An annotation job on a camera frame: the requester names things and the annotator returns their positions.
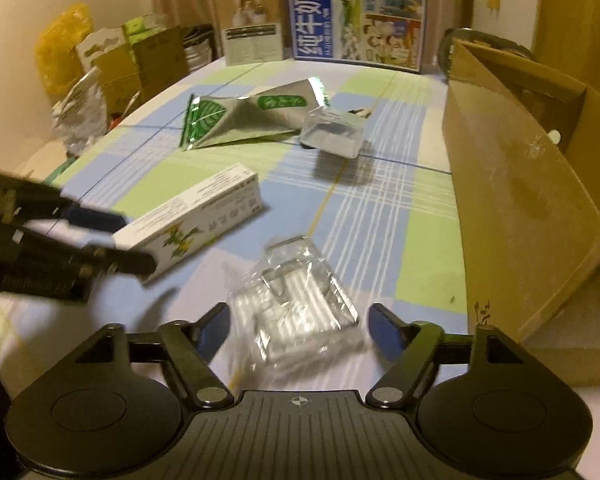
ribbed black surface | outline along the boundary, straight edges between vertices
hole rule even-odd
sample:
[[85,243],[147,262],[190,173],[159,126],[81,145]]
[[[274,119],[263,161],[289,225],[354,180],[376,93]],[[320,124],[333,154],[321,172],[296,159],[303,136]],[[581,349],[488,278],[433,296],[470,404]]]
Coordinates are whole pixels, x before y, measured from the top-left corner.
[[[42,478],[29,474],[26,480]],[[405,418],[354,392],[247,392],[197,415],[180,441],[119,480],[470,480],[433,457]],[[574,480],[564,473],[560,480]]]

yellow plastic bag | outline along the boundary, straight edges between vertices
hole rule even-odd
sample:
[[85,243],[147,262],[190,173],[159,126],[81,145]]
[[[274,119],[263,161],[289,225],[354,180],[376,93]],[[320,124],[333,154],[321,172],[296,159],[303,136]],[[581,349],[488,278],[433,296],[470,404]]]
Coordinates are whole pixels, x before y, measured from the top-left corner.
[[92,32],[89,7],[76,4],[60,14],[40,34],[36,63],[42,86],[52,103],[64,98],[84,75],[75,46]]

green label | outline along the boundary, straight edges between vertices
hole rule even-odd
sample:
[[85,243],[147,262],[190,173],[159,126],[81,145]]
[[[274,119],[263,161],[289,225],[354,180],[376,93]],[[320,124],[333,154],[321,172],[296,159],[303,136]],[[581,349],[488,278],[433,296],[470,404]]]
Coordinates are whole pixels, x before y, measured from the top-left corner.
[[218,124],[226,113],[226,108],[215,101],[203,99],[191,111],[190,133],[193,140],[200,140]]
[[306,100],[301,95],[263,95],[258,97],[258,108],[263,110],[301,106],[306,106]]

blue label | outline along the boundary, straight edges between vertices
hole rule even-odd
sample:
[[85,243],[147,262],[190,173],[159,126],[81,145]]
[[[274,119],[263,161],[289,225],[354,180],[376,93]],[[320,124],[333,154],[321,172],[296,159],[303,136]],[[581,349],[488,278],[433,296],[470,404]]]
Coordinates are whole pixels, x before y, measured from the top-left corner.
[[296,57],[333,58],[331,0],[290,0]]

cardboard box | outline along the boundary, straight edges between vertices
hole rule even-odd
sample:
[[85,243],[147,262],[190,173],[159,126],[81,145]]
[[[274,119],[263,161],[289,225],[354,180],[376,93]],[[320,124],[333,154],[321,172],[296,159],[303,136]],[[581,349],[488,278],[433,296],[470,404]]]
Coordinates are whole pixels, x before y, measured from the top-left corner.
[[121,114],[136,92],[137,105],[189,75],[178,27],[158,32],[129,47],[119,46],[95,60],[110,114]]
[[258,175],[234,164],[134,220],[113,241],[153,253],[158,266],[150,280],[260,209]]
[[456,43],[443,130],[470,326],[499,327],[568,383],[600,383],[600,94]]
[[216,0],[227,65],[280,61],[281,0]]

